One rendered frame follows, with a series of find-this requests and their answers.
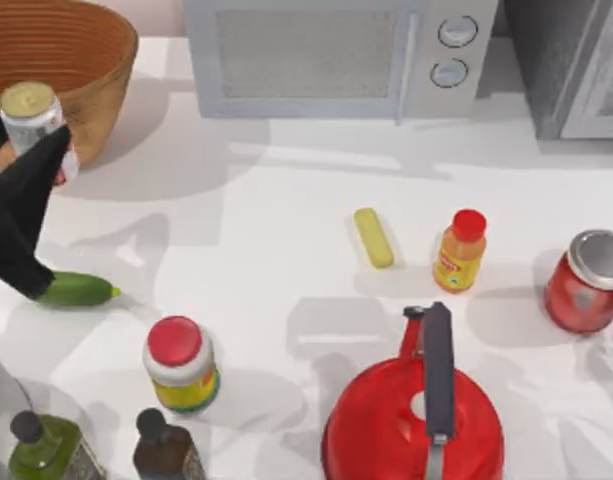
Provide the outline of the yellow bar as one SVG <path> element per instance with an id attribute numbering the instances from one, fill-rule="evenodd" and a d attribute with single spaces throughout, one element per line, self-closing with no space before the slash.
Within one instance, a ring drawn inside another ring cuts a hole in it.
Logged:
<path id="1" fill-rule="evenodd" d="M 353 221 L 370 264 L 376 269 L 389 268 L 395 256 L 377 212 L 373 208 L 360 208 Z"/>

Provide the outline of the green cucumber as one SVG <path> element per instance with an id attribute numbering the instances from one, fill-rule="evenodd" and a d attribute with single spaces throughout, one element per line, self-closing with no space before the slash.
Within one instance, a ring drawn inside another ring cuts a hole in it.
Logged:
<path id="1" fill-rule="evenodd" d="M 103 305 L 122 291 L 91 274 L 56 271 L 54 280 L 36 302 L 51 308 L 83 308 Z"/>

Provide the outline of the white jar with red lid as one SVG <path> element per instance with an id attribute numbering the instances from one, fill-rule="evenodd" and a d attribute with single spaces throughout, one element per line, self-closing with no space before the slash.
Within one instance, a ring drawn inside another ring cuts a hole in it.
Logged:
<path id="1" fill-rule="evenodd" d="M 220 373 L 212 338 L 189 317 L 158 320 L 147 334 L 142 361 L 158 400 L 171 411 L 200 411 L 217 396 Z"/>

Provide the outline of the orange bottle with red cap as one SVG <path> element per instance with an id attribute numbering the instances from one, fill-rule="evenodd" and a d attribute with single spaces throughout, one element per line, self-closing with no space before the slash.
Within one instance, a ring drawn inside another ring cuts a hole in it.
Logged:
<path id="1" fill-rule="evenodd" d="M 434 280 L 442 289 L 458 293 L 473 286 L 487 247 L 486 229 L 485 216 L 475 209 L 454 214 L 433 265 Z"/>

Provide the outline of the pale microwave oven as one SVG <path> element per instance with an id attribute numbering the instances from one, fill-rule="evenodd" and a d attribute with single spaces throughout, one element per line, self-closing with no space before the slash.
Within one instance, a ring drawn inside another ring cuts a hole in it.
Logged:
<path id="1" fill-rule="evenodd" d="M 403 121 L 463 117 L 477 93 L 499 0 L 416 1 L 417 38 Z M 438 38 L 440 25 L 446 19 L 463 15 L 477 22 L 477 36 L 461 48 L 444 46 Z M 436 63 L 453 58 L 468 65 L 469 75 L 455 88 L 438 88 L 430 80 L 430 71 Z"/>

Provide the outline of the red and white can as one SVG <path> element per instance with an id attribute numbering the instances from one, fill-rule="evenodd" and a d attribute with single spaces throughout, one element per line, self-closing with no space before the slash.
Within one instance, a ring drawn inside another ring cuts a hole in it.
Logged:
<path id="1" fill-rule="evenodd" d="M 0 117 L 15 158 L 66 124 L 57 95 L 38 81 L 18 82 L 5 89 L 0 95 Z"/>

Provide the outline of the microwave knob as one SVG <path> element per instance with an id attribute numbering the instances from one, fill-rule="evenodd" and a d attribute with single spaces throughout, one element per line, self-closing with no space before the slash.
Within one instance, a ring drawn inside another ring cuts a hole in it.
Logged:
<path id="1" fill-rule="evenodd" d="M 438 88 L 451 89 L 461 85 L 469 75 L 468 65 L 460 59 L 436 63 L 430 71 L 430 80 Z"/>
<path id="2" fill-rule="evenodd" d="M 478 24 L 470 16 L 446 19 L 438 29 L 440 42 L 448 48 L 461 48 L 471 43 L 478 34 Z"/>

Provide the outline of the green bottle with black cap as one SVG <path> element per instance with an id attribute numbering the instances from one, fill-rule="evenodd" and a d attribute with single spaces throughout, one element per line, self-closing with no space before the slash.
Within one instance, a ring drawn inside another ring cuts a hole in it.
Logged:
<path id="1" fill-rule="evenodd" d="M 8 461 L 11 480 L 107 480 L 77 423 L 24 410 L 10 430 L 17 439 Z"/>

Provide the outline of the microwave oven door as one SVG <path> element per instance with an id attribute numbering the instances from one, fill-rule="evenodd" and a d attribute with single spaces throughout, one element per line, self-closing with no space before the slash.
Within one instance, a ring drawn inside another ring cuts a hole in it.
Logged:
<path id="1" fill-rule="evenodd" d="M 416 0 L 183 0 L 209 118 L 403 115 Z"/>

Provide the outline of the brown bottle with black cap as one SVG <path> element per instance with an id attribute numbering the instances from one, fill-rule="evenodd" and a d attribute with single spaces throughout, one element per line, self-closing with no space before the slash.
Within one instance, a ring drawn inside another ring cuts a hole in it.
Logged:
<path id="1" fill-rule="evenodd" d="M 208 480 L 191 433 L 170 424 L 157 408 L 136 419 L 139 439 L 133 464 L 140 480 Z"/>

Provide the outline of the red can with silver top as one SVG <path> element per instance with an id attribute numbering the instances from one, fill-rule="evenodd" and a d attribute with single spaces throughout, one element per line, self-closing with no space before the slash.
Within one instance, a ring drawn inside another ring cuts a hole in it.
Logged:
<path id="1" fill-rule="evenodd" d="M 544 306 L 564 330 L 592 334 L 613 320 L 613 231 L 591 229 L 570 242 L 544 289 Z"/>

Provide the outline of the wooden basket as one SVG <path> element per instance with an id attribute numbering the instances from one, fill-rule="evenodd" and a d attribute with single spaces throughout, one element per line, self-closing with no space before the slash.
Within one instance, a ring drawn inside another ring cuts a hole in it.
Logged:
<path id="1" fill-rule="evenodd" d="M 122 108 L 139 36 L 86 0 L 0 0 L 0 94 L 35 80 L 57 94 L 83 167 L 100 155 Z"/>

